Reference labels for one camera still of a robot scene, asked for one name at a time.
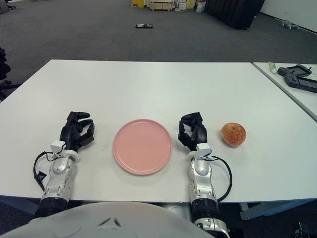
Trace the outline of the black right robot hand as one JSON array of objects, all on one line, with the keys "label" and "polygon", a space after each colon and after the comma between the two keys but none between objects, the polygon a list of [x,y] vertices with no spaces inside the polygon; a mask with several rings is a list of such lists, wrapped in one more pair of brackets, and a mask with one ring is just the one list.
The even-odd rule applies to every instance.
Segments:
[{"label": "black right robot hand", "polygon": [[[185,132],[184,125],[188,126],[191,131],[191,135]],[[207,143],[207,130],[203,125],[203,119],[199,112],[187,114],[181,117],[179,121],[179,133],[178,140],[190,149],[190,151],[196,151],[198,144]]]}]

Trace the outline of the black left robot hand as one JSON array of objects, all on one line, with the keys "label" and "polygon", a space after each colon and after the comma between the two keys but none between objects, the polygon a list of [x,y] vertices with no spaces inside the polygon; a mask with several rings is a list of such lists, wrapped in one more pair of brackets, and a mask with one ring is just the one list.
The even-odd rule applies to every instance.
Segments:
[{"label": "black left robot hand", "polygon": [[61,130],[60,141],[65,142],[66,150],[78,152],[81,147],[94,141],[95,125],[90,114],[86,112],[70,112],[65,126]]}]

